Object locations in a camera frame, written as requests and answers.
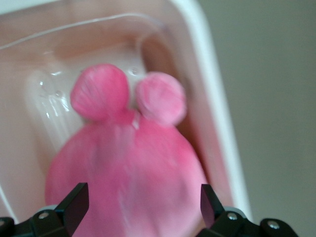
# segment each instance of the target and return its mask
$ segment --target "gray surface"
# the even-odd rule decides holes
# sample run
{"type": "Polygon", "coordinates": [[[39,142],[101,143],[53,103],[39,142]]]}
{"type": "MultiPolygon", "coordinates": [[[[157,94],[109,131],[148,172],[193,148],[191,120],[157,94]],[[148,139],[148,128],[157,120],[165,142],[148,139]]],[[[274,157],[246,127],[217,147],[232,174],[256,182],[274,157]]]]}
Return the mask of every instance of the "gray surface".
{"type": "Polygon", "coordinates": [[[316,1],[199,0],[211,26],[254,221],[316,233],[316,1]]]}

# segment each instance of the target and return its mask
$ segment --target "white plastic container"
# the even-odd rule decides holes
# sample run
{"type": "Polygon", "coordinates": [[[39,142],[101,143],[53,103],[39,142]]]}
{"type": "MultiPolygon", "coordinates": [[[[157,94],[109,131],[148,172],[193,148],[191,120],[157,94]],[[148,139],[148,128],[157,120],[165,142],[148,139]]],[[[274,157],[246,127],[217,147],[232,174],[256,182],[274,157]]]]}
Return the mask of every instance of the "white plastic container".
{"type": "Polygon", "coordinates": [[[44,203],[51,159],[84,121],[69,92],[81,70],[113,63],[131,87],[148,71],[183,84],[179,126],[224,205],[251,218],[216,57],[193,0],[57,1],[0,16],[0,216],[17,222],[44,203]]]}

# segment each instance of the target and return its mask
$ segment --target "pink fuzzy object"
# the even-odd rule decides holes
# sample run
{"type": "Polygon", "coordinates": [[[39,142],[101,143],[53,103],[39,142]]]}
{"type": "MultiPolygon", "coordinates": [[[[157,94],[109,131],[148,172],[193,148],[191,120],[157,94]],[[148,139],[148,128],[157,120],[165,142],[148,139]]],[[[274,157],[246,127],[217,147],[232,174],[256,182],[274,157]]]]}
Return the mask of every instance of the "pink fuzzy object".
{"type": "Polygon", "coordinates": [[[150,73],[129,110],[125,74],[110,64],[86,69],[71,93],[86,124],[53,160],[46,203],[89,184],[89,210],[77,237],[185,237],[200,220],[205,176],[190,143],[174,127],[186,112],[180,83],[150,73]]]}

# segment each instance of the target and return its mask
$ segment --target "screw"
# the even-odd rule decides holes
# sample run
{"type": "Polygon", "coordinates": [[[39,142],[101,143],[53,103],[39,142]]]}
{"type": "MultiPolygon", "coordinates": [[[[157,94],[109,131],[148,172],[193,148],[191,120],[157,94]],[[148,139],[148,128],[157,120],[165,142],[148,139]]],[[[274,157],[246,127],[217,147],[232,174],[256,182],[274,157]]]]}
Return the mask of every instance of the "screw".
{"type": "Polygon", "coordinates": [[[270,228],[275,229],[275,230],[280,229],[280,226],[275,221],[268,221],[268,226],[270,226],[270,228]]]}
{"type": "Polygon", "coordinates": [[[228,216],[228,218],[229,218],[230,220],[232,220],[232,221],[235,221],[235,220],[238,219],[237,216],[236,216],[236,214],[235,214],[235,213],[232,213],[232,212],[228,213],[227,216],[228,216]]]}
{"type": "Polygon", "coordinates": [[[43,212],[39,215],[39,219],[44,219],[46,218],[47,216],[49,216],[49,213],[48,212],[43,212]]]}

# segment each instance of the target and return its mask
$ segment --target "round pink ear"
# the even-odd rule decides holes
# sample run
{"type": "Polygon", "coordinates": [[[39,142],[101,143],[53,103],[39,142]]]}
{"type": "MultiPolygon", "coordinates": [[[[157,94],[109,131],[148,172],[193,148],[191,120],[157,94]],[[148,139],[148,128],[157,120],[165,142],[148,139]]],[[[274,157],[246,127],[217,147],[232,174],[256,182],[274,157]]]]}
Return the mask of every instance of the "round pink ear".
{"type": "Polygon", "coordinates": [[[91,120],[104,120],[124,110],[129,99],[126,75],[112,64],[87,68],[79,76],[71,94],[71,105],[91,120]]]}
{"type": "Polygon", "coordinates": [[[176,78],[165,73],[151,72],[140,81],[136,100],[144,117],[165,125],[177,125],[187,111],[183,87],[176,78]]]}

